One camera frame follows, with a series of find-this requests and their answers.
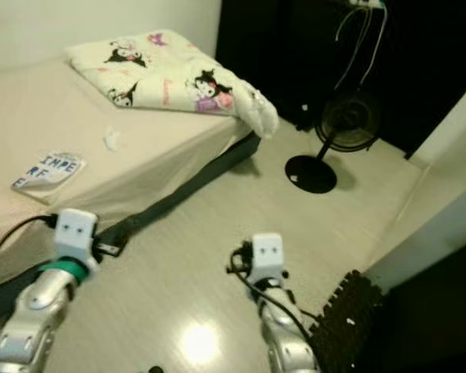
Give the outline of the pink patterned pillow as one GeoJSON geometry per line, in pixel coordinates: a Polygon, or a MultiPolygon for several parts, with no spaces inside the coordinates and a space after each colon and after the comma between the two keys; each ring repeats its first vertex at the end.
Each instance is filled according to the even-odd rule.
{"type": "Polygon", "coordinates": [[[0,239],[20,221],[49,209],[52,204],[50,197],[24,194],[12,185],[40,161],[55,154],[60,152],[38,153],[24,159],[10,159],[6,154],[0,154],[0,239]]]}

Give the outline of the white book blue letters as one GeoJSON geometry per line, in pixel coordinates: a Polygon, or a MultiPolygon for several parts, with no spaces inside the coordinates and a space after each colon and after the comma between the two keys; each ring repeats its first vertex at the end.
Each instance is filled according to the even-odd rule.
{"type": "Polygon", "coordinates": [[[51,203],[58,193],[87,165],[81,154],[48,152],[10,185],[14,192],[44,203],[51,203]]]}

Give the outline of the black standing fan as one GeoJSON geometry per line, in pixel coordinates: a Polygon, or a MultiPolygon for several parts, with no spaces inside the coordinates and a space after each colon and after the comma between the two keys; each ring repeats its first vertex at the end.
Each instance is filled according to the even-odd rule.
{"type": "Polygon", "coordinates": [[[322,148],[315,155],[301,154],[287,160],[285,174],[292,184],[311,194],[325,194],[336,188],[335,170],[325,162],[330,149],[360,152],[379,138],[379,99],[367,90],[350,90],[332,97],[323,107],[315,133],[322,148]]]}

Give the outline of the black foam floor mat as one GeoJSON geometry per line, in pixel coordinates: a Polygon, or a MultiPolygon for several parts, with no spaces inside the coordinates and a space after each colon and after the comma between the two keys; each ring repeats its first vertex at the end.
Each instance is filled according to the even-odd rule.
{"type": "Polygon", "coordinates": [[[382,290],[361,271],[344,276],[310,326],[321,373],[353,373],[361,349],[370,337],[376,313],[383,305],[382,290]]]}

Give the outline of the cream cartoon print quilt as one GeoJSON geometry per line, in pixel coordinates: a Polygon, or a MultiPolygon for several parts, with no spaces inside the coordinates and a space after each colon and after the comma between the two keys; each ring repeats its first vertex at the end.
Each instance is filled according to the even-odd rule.
{"type": "Polygon", "coordinates": [[[280,115],[260,89],[172,30],[66,47],[71,68],[115,106],[227,115],[261,138],[280,115]]]}

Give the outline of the black wardrobe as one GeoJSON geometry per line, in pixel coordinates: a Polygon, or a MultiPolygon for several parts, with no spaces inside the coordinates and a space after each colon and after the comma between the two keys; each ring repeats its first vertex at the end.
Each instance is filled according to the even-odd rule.
{"type": "Polygon", "coordinates": [[[367,90],[380,138],[411,156],[466,93],[466,0],[223,0],[216,58],[300,129],[367,90]]]}

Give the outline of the black cabinet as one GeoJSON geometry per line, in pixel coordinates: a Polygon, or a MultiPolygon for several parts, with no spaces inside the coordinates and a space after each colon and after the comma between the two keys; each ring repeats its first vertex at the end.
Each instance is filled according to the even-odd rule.
{"type": "Polygon", "coordinates": [[[385,296],[361,373],[466,373],[466,264],[437,264],[385,296]]]}

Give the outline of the white power strip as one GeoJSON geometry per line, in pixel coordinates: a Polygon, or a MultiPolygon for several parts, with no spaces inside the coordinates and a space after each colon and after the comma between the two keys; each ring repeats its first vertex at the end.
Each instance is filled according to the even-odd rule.
{"type": "Polygon", "coordinates": [[[367,9],[382,9],[384,0],[344,0],[350,6],[364,7],[367,9]]]}

